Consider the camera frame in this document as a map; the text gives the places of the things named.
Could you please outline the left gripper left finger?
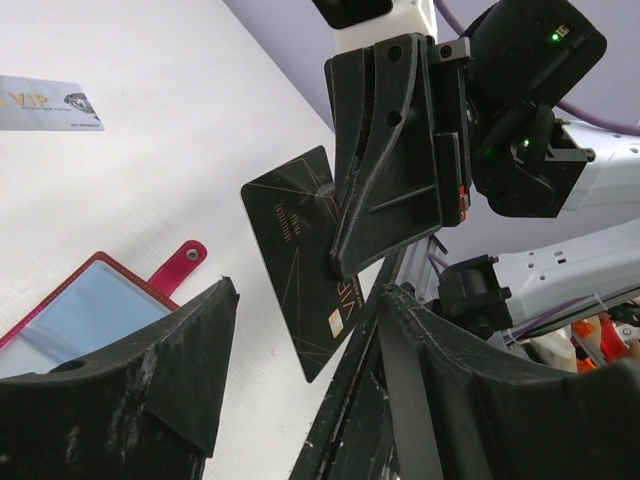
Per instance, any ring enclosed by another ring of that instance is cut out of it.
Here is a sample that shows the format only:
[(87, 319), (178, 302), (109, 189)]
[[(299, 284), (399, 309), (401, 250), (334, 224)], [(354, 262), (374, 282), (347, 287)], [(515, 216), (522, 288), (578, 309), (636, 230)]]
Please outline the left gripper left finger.
[(199, 479), (219, 429), (239, 296), (178, 310), (46, 374), (1, 383), (5, 479)]

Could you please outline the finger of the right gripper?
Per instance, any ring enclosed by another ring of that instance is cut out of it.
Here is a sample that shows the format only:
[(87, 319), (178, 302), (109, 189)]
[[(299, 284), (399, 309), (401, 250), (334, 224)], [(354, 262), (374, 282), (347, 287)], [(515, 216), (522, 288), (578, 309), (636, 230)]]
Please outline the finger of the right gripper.
[(335, 194), (344, 200), (366, 150), (375, 93), (372, 46), (338, 54), (324, 65), (335, 132)]
[(368, 143), (330, 248), (333, 272), (349, 280), (442, 224), (437, 198), (428, 49), (404, 34), (378, 42)]

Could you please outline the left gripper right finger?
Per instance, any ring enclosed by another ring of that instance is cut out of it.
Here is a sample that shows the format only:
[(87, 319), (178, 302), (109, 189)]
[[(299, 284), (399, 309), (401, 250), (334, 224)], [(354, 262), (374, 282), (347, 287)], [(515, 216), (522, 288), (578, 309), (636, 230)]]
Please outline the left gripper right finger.
[(585, 374), (499, 350), (396, 285), (377, 320), (405, 479), (635, 479), (639, 363)]

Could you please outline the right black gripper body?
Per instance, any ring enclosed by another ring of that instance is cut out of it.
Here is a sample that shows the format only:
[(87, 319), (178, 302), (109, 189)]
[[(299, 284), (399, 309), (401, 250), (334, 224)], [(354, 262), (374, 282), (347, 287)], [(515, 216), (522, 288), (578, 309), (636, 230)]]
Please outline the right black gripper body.
[(442, 225), (466, 219), (471, 185), (470, 133), (465, 66), (471, 59), (469, 39), (431, 45), (428, 50), (434, 152)]

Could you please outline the dark grey card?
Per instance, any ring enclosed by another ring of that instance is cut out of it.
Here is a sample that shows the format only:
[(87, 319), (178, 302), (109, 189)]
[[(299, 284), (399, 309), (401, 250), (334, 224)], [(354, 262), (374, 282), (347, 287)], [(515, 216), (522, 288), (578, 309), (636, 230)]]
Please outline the dark grey card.
[(341, 214), (324, 147), (249, 181), (241, 199), (307, 382), (365, 319), (357, 278), (341, 281), (329, 250)]

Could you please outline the red leather card holder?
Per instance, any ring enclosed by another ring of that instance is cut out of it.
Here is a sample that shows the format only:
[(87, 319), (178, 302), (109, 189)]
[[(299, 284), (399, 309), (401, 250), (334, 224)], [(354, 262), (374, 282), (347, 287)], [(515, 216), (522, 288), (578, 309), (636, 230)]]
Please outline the red leather card holder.
[(47, 373), (177, 310), (171, 295), (207, 255), (188, 240), (145, 280), (94, 253), (1, 337), (1, 377)]

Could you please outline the silver VIP card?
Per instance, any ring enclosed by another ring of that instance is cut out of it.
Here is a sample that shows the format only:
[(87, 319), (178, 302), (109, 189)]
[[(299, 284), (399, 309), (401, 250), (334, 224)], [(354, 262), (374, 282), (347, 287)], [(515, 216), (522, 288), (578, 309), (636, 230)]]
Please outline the silver VIP card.
[(71, 82), (1, 76), (2, 131), (103, 131), (82, 88)]

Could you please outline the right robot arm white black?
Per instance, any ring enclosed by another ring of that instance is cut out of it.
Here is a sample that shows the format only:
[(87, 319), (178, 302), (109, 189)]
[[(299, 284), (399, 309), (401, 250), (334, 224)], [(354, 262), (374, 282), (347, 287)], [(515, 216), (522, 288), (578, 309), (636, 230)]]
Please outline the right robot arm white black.
[[(568, 1), (498, 1), (453, 41), (439, 1), (320, 1), (339, 52), (325, 65), (341, 217), (329, 250), (349, 280), (465, 219), (473, 193), (506, 218), (551, 219), (639, 199), (639, 131), (572, 109), (566, 94), (607, 42)], [(639, 294), (639, 225), (439, 274), (442, 316), (513, 343)]]

